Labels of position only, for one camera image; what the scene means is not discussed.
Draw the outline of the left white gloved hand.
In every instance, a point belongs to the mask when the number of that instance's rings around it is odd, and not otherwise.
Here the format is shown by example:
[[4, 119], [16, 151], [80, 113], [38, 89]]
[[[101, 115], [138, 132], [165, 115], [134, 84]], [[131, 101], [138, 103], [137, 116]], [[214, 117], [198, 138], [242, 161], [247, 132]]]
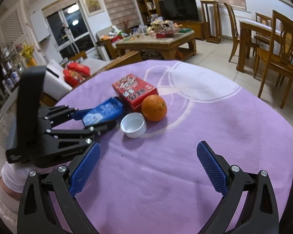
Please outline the left white gloved hand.
[[38, 168], [35, 165], [28, 163], [10, 164], [5, 162], [1, 169], [1, 188], [11, 196], [14, 194], [22, 194], [26, 179], [30, 171], [37, 171], [38, 173], [50, 173], [54, 171], [54, 167]]

